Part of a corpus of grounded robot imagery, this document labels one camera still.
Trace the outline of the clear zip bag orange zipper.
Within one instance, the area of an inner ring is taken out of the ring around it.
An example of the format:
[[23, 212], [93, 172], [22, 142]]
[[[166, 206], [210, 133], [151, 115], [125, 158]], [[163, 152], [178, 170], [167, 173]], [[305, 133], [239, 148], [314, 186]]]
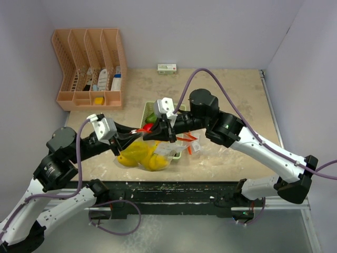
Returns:
[[145, 141], [143, 137], [148, 132], [144, 129], [132, 130], [132, 137], [137, 137], [117, 157], [119, 164], [125, 167], [138, 167], [147, 171], [160, 171], [166, 169], [173, 157], [187, 148], [181, 143], [163, 141]]

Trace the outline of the yellow banana bunch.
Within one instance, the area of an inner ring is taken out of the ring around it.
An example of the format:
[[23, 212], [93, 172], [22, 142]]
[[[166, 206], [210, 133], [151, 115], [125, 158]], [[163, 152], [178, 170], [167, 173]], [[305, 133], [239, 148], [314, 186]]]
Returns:
[[153, 146], [149, 147], [145, 158], [141, 161], [141, 165], [148, 171], [160, 171], [169, 165], [165, 156], [155, 153], [159, 144], [160, 142], [156, 141]]

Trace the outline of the yellow mango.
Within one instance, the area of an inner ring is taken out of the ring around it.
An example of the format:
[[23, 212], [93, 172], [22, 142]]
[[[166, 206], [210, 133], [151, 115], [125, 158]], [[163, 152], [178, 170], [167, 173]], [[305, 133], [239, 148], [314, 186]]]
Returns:
[[117, 157], [118, 162], [126, 167], [137, 167], [138, 164], [147, 156], [148, 145], [142, 141], [135, 141], [125, 150], [120, 152]]

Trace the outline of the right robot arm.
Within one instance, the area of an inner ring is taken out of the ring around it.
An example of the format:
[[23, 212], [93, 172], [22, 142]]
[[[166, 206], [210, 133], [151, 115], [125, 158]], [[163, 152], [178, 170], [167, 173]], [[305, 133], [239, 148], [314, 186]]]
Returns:
[[194, 90], [189, 96], [190, 110], [175, 114], [170, 98], [155, 102], [154, 112], [159, 117], [159, 140], [175, 141], [176, 135], [205, 129], [205, 136], [213, 143], [242, 152], [265, 165], [276, 174], [260, 179], [242, 179], [237, 185], [234, 200], [247, 206], [252, 200], [279, 196], [301, 204], [309, 193], [312, 175], [304, 166], [315, 170], [318, 160], [312, 155], [291, 154], [257, 133], [238, 117], [222, 112], [217, 97], [206, 89]]

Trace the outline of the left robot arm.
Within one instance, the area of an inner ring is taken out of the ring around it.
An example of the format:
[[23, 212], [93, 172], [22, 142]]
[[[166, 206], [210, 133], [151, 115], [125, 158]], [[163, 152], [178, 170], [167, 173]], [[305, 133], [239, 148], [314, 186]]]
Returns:
[[128, 148], [145, 131], [95, 116], [75, 131], [57, 129], [45, 156], [13, 211], [1, 221], [1, 252], [33, 252], [57, 226], [89, 207], [114, 203], [99, 179], [83, 185], [82, 160]]

